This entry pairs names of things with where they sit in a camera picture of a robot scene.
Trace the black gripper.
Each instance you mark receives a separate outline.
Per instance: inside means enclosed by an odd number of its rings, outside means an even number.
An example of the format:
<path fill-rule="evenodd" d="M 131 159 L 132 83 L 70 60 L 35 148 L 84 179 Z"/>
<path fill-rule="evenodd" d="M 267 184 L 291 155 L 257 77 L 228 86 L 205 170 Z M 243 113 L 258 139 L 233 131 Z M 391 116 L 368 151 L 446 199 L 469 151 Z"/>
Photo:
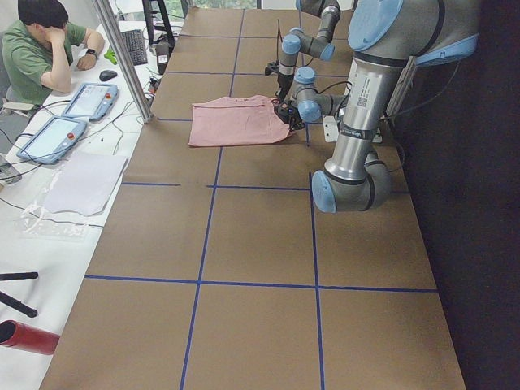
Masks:
<path fill-rule="evenodd" d="M 281 105 L 284 102 L 285 96 L 288 95 L 292 84 L 293 84 L 293 74 L 285 75 L 281 71 L 278 71 L 277 82 L 279 85 L 276 97 L 277 97 L 277 105 Z"/>
<path fill-rule="evenodd" d="M 287 119 L 290 130 L 302 130 L 306 126 L 296 108 L 287 109 Z"/>

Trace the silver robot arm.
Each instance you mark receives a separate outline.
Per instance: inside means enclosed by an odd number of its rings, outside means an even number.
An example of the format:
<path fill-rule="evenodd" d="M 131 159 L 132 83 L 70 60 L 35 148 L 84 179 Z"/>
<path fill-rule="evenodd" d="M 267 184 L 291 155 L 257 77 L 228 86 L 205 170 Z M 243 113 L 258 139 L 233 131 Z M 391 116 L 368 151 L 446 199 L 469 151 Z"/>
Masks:
<path fill-rule="evenodd" d="M 389 171 L 372 146 L 402 70 L 410 58 L 419 66 L 460 61 L 475 52 L 479 1 L 358 1 L 349 22 L 353 51 L 351 88 L 344 96 L 319 93 L 311 67 L 296 69 L 298 54 L 328 60 L 340 18 L 335 1 L 298 1 L 299 11 L 320 18 L 316 37 L 294 28 L 283 39 L 279 99 L 292 98 L 300 119 L 314 122 L 338 114 L 333 155 L 312 177 L 322 212 L 364 211 L 380 206 L 391 191 Z"/>
<path fill-rule="evenodd" d="M 281 40 L 281 54 L 274 62 L 279 89 L 276 97 L 282 102 L 288 95 L 295 74 L 297 57 L 307 54 L 312 59 L 329 61 L 335 51 L 332 38 L 340 20 L 340 5 L 337 1 L 296 1 L 296 8 L 306 14 L 319 17 L 320 25 L 315 37 L 301 28 L 292 28 Z"/>

